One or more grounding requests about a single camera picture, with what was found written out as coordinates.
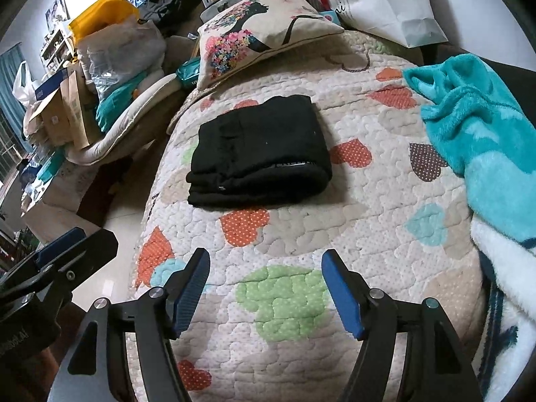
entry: light blue heart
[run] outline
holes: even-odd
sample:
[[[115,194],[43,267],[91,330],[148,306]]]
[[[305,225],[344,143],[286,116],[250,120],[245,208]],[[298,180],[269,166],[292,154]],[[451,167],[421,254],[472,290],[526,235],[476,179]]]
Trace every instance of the light blue heart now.
[[[447,239],[445,212],[438,204],[427,204],[406,222],[406,229],[423,245],[438,247]]]
[[[151,287],[164,286],[173,272],[181,271],[186,267],[179,258],[168,258],[165,262],[160,263],[153,271],[151,275]],[[209,284],[206,284],[203,288],[203,293],[206,293]]]

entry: blue curtain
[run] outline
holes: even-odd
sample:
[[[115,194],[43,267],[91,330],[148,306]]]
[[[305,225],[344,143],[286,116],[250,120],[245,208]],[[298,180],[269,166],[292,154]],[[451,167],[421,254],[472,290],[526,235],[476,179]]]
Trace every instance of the blue curtain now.
[[[29,143],[22,137],[22,120],[25,110],[12,93],[15,75],[17,75],[22,61],[24,61],[24,57],[19,44],[0,56],[0,108],[2,108],[2,112],[17,139],[20,140],[26,151],[30,152]]]

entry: quilted bedspread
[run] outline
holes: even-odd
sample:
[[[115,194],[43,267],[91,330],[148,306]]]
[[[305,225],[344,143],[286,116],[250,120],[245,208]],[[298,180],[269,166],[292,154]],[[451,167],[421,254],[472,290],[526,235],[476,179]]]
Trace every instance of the quilted bedspread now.
[[[196,90],[176,115],[145,211],[132,294],[163,285],[197,247],[211,272],[187,332],[172,342],[194,401],[335,401],[360,342],[346,333],[322,278],[335,248],[371,287],[443,305],[464,341],[478,331],[481,275],[462,179],[429,144],[427,100],[408,89],[413,66],[391,44],[345,32]],[[308,95],[330,150],[333,179],[301,204],[205,210],[184,177],[200,124],[276,96]],[[135,340],[131,376],[146,400]],[[385,400],[404,363],[399,334]]]

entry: teal blanket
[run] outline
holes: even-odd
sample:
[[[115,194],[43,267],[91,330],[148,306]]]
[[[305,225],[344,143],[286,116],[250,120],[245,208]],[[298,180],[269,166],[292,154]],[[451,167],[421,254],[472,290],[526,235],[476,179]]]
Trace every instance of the teal blanket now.
[[[469,54],[403,74],[434,103],[422,106],[422,120],[440,156],[465,177],[469,206],[518,242],[536,238],[536,130],[505,83]]]

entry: folded black clothing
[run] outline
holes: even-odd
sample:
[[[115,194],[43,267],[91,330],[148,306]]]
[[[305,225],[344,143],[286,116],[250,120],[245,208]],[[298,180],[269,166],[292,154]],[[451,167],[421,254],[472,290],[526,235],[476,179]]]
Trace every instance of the folded black clothing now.
[[[331,161],[311,98],[270,98],[204,123],[188,202],[241,207],[298,202],[320,193]]]

